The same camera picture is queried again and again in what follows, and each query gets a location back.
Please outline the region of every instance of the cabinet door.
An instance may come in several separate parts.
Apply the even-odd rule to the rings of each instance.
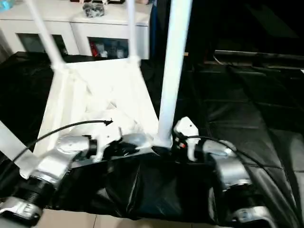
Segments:
[[[46,21],[45,24],[62,54],[79,55],[73,31],[68,22]],[[12,53],[45,52],[34,21],[1,20],[0,28]]]
[[[128,26],[113,24],[71,23],[81,55],[108,58],[128,56]],[[149,27],[136,26],[137,51],[149,58]]]

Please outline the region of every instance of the robotic arm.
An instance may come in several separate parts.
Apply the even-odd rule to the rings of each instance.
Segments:
[[[57,140],[33,170],[30,177],[0,206],[2,228],[35,226],[63,177],[75,160],[84,160],[97,152],[96,140],[86,136],[65,135]]]
[[[196,160],[195,152],[203,153],[205,162],[214,167],[213,188],[209,191],[209,214],[217,224],[231,227],[277,227],[231,143],[195,138],[198,129],[187,117],[177,123],[174,133],[173,151],[185,150],[192,161]],[[149,145],[142,134],[126,135],[123,138],[117,140],[114,137],[107,142],[109,145],[119,142],[123,147],[133,145],[131,148]],[[0,205],[0,226],[35,226],[65,174],[70,168],[95,163],[91,157],[98,154],[97,148],[97,140],[92,140],[89,136],[60,137],[54,149],[41,158],[30,177]]]

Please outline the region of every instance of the white pole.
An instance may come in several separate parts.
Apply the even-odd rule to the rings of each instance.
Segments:
[[[136,24],[135,24],[135,0],[127,0],[128,27],[129,27],[129,59],[139,63],[137,55]]]
[[[192,0],[171,0],[161,110],[154,145],[172,147],[171,131],[180,86]]]
[[[53,37],[51,37],[51,35],[49,34],[35,3],[33,2],[33,0],[26,0],[25,2],[27,3],[28,8],[34,18],[34,21],[40,31],[40,39],[52,62],[53,69],[61,68],[64,64],[64,61],[60,55],[60,52],[55,44]]]

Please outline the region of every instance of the black trash bag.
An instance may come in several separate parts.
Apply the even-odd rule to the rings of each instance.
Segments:
[[[92,59],[66,57],[66,61],[82,60]],[[158,114],[163,65],[142,61],[141,70]],[[0,72],[1,75],[10,72],[20,81],[26,81],[29,75],[32,76],[31,82],[37,83],[33,90],[39,90],[39,85],[43,83],[39,82],[39,77],[52,77],[48,60],[27,54],[11,57],[0,66]],[[242,162],[263,193],[266,205],[281,228],[303,227],[302,74],[298,70],[230,66],[193,71],[187,70],[185,66],[174,119],[176,122],[188,116],[199,128],[201,135],[230,141],[258,162],[241,155]],[[17,84],[14,86],[19,88],[18,95],[26,91]],[[10,93],[12,91],[7,91],[5,86],[1,88],[1,94],[5,94],[8,99],[9,109],[0,113],[0,119],[6,115],[5,124],[27,143],[30,141],[27,134],[29,131],[37,134],[39,124],[32,127],[29,116],[9,118],[11,108],[15,112],[21,111],[18,105],[10,105]],[[39,93],[44,103],[31,108],[35,113],[41,109],[39,117],[42,120],[48,91],[45,89]],[[5,156],[1,156],[0,171],[8,163]],[[211,178],[212,168],[204,162],[174,161],[155,153],[138,155],[72,170],[65,177],[49,208],[131,219],[213,223],[208,214],[207,200]],[[0,198],[9,196],[18,181],[22,180],[18,169],[13,167],[0,183]]]

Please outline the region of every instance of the item on cabinet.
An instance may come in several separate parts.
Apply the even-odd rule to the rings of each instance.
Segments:
[[[101,17],[105,14],[103,3],[89,2],[82,7],[88,18]]]
[[[90,42],[90,46],[91,46],[92,56],[94,56],[94,57],[98,56],[98,51],[97,51],[97,47],[96,47],[95,43]]]
[[[0,0],[0,12],[9,10],[13,7],[15,0]]]
[[[108,52],[105,50],[105,45],[103,43],[97,43],[96,48],[99,52],[100,57],[108,58]]]

